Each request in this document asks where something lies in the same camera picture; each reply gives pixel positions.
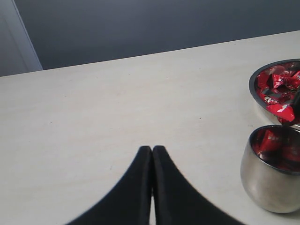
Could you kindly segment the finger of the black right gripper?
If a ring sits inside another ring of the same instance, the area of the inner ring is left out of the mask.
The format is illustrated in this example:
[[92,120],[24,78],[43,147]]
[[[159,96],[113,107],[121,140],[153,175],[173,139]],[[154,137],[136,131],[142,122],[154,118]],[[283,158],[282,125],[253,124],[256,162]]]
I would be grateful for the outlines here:
[[292,99],[289,105],[291,105],[293,108],[295,119],[289,122],[281,118],[279,122],[284,126],[291,127],[300,122],[300,91],[299,90],[295,93],[294,98]]

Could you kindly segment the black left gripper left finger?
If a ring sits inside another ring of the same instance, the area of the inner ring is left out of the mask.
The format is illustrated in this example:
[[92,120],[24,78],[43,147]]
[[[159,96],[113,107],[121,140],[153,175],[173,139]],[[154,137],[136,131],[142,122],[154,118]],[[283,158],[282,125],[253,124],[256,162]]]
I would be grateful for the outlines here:
[[141,146],[118,183],[70,225],[148,225],[152,192],[152,150]]

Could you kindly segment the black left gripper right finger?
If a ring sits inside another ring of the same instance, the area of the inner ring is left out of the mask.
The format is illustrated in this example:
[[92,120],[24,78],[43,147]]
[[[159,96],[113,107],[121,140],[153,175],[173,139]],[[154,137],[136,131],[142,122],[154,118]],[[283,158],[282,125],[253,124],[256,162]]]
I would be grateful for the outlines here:
[[240,225],[203,197],[162,145],[153,148],[154,204],[158,225]]

